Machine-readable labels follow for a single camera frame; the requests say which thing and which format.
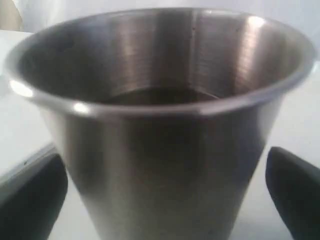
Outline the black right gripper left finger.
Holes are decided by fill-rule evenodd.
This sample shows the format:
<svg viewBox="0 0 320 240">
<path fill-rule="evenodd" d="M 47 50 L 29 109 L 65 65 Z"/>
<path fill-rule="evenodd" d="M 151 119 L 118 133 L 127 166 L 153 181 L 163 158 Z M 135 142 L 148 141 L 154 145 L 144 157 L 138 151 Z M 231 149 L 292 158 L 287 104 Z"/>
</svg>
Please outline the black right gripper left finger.
<svg viewBox="0 0 320 240">
<path fill-rule="evenodd" d="M 0 186 L 0 238 L 46 240 L 68 190 L 66 168 L 50 154 L 23 168 Z"/>
</svg>

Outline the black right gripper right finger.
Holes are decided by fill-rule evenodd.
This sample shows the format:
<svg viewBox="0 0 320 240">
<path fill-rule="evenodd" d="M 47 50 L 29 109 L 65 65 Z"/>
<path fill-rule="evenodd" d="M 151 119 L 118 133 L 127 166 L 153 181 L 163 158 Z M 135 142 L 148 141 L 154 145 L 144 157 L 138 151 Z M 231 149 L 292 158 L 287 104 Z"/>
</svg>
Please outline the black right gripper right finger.
<svg viewBox="0 0 320 240">
<path fill-rule="evenodd" d="M 320 169 L 281 147 L 267 155 L 265 182 L 294 240 L 320 238 Z"/>
</svg>

